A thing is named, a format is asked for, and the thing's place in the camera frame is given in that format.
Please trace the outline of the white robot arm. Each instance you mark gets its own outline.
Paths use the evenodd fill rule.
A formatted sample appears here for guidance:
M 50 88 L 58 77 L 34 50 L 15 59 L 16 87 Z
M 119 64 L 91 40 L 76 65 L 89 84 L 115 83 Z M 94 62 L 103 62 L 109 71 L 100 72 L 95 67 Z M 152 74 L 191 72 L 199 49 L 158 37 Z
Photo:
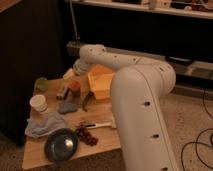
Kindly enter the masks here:
M 112 113 L 127 171 L 180 171 L 172 149 L 159 99 L 176 83 L 173 67 L 161 60 L 112 53 L 85 44 L 67 78 L 101 64 L 115 71 L 110 86 Z

